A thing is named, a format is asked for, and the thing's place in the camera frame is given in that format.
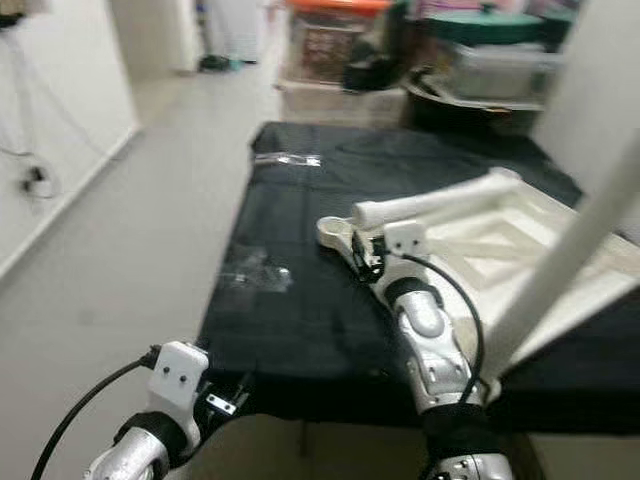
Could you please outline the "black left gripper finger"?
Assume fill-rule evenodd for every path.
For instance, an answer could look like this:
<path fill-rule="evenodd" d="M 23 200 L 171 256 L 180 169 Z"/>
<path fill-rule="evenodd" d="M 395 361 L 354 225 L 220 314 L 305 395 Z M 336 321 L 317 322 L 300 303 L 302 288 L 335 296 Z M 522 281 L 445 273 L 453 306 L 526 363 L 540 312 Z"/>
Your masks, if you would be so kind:
<path fill-rule="evenodd" d="M 255 392 L 257 383 L 256 372 L 244 372 L 233 390 L 233 406 L 236 407 L 236 413 L 243 413 L 244 406 L 250 402 L 250 398 Z"/>

